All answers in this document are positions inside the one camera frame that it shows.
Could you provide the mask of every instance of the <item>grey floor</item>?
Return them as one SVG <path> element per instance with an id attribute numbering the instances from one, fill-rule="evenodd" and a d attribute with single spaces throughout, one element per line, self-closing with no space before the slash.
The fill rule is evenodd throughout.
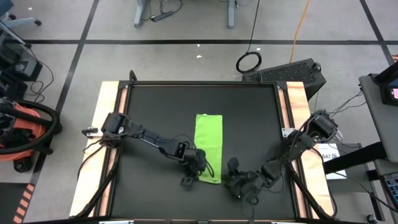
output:
<path id="1" fill-rule="evenodd" d="M 91 124 L 102 81 L 126 80 L 134 70 L 139 80 L 240 80 L 237 59 L 247 44 L 199 44 L 207 40 L 250 39 L 255 0 L 239 0 L 236 27 L 226 28 L 226 3 L 217 0 L 182 0 L 181 11 L 160 22 L 147 21 L 135 28 L 135 0 L 14 0 L 17 17 L 36 17 L 42 25 L 16 27 L 33 51 L 55 74 L 43 104 L 62 110 L 63 133 L 52 141 L 54 153 L 44 162 L 25 222 L 67 218 L 76 187 L 86 139 L 81 130 Z M 262 54 L 261 68 L 287 63 L 305 0 L 262 0 L 252 45 Z M 333 110 L 359 91 L 358 78 L 378 73 L 388 65 L 386 53 L 398 54 L 397 0 L 366 0 L 382 42 L 371 26 L 360 0 L 313 0 L 303 23 L 294 60 L 313 58 L 322 65 L 327 84 L 320 90 L 317 109 Z M 165 2 L 165 11 L 178 7 Z M 159 13 L 159 2 L 152 2 Z M 134 40 L 198 40 L 189 44 L 150 44 Z M 386 51 L 382 45 L 388 45 Z M 249 68 L 254 59 L 243 66 Z M 43 69 L 39 80 L 50 81 Z M 60 98 L 67 91 L 66 98 Z M 363 96 L 352 105 L 364 102 Z M 315 101 L 310 100 L 311 110 Z M 345 143 L 374 143 L 378 136 L 366 105 L 335 116 Z M 29 182 L 32 173 L 18 174 L 12 164 L 0 163 L 0 182 Z M 364 222 L 373 213 L 366 194 L 335 194 L 338 218 Z M 386 223 L 392 223 L 384 210 Z"/>

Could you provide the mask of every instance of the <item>desk leg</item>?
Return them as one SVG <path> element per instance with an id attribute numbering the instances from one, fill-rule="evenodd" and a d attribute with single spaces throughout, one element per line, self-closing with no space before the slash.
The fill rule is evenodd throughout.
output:
<path id="1" fill-rule="evenodd" d="M 235 27 L 235 0 L 228 1 L 228 28 Z"/>
<path id="2" fill-rule="evenodd" d="M 139 27 L 144 22 L 142 20 L 142 15 L 144 14 L 146 0 L 137 0 L 137 10 L 136 10 L 136 18 L 134 19 L 134 26 Z"/>
<path id="3" fill-rule="evenodd" d="M 351 152 L 347 155 L 329 160 L 323 164 L 325 174 L 337 172 L 352 166 L 365 164 L 376 159 L 385 159 L 387 157 L 381 142 L 368 145 L 360 150 Z"/>

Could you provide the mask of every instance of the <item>red vacuum cleaner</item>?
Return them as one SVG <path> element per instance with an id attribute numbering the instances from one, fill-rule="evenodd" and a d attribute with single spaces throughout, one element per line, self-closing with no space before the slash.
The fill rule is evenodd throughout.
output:
<path id="1" fill-rule="evenodd" d="M 40 117 L 47 113 L 51 121 Z M 0 161 L 14 161 L 14 169 L 27 172 L 32 155 L 53 151 L 46 146 L 52 136 L 62 131 L 59 114 L 53 109 L 30 101 L 0 98 Z"/>

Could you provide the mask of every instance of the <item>green towel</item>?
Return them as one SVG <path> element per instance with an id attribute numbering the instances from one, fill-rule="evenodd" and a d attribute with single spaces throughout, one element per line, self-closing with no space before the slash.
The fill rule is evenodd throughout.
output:
<path id="1" fill-rule="evenodd" d="M 206 152 L 206 159 L 214 170 L 211 178 L 208 170 L 199 176 L 200 181 L 220 184 L 221 161 L 223 157 L 223 116 L 197 114 L 195 127 L 195 144 Z"/>

